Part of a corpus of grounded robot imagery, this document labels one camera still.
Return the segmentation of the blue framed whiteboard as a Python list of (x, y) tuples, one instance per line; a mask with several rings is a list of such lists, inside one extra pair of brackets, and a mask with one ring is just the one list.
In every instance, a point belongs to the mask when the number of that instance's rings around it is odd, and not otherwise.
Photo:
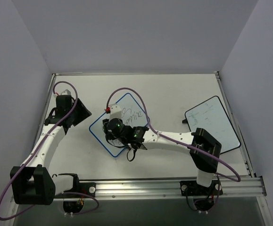
[[(116, 104), (122, 109), (122, 121), (124, 125), (131, 127), (146, 126), (147, 119), (140, 103), (135, 99), (131, 93), (124, 94)], [(101, 146), (114, 158), (119, 156), (124, 151), (123, 144), (118, 140), (106, 141), (105, 133), (103, 131), (103, 120), (108, 119), (109, 115), (103, 113), (90, 126), (90, 133), (96, 138)]]

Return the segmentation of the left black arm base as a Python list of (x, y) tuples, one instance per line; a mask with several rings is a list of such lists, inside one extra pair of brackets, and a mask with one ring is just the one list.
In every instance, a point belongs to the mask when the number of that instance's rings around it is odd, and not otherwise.
[[(99, 208), (99, 201), (95, 198), (96, 184), (93, 182), (83, 185), (77, 174), (61, 173), (53, 174), (52, 181), (56, 187), (55, 198), (77, 198), (77, 201), (63, 201), (62, 209), (65, 215), (81, 215), (90, 213)], [(95, 201), (96, 205), (90, 209), (84, 209), (85, 200)]]

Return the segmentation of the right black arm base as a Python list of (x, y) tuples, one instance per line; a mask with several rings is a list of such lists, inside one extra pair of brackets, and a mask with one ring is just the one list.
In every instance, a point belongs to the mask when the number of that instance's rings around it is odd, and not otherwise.
[(223, 195), (219, 180), (213, 180), (209, 187), (198, 185), (195, 180), (180, 181), (180, 187), (188, 207), (198, 213), (208, 214)]

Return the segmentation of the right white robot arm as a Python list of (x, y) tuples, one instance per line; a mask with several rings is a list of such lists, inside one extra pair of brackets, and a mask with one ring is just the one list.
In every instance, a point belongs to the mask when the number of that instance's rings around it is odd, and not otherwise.
[(211, 190), (222, 145), (205, 129), (197, 128), (187, 133), (154, 132), (148, 127), (124, 125), (119, 118), (104, 119), (102, 127), (108, 142), (117, 140), (123, 148), (133, 151), (129, 161), (134, 160), (139, 149), (162, 149), (190, 155), (198, 169), (195, 190), (199, 194)]

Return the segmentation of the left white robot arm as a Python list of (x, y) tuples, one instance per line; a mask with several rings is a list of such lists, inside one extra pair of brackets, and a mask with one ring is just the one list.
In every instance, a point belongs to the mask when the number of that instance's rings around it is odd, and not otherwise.
[(71, 95), (56, 97), (56, 107), (44, 121), (41, 136), (30, 156), (21, 166), (10, 171), (13, 197), (16, 204), (50, 205), (56, 195), (64, 192), (76, 197), (81, 190), (74, 173), (50, 174), (52, 157), (68, 130), (91, 116), (80, 99)]

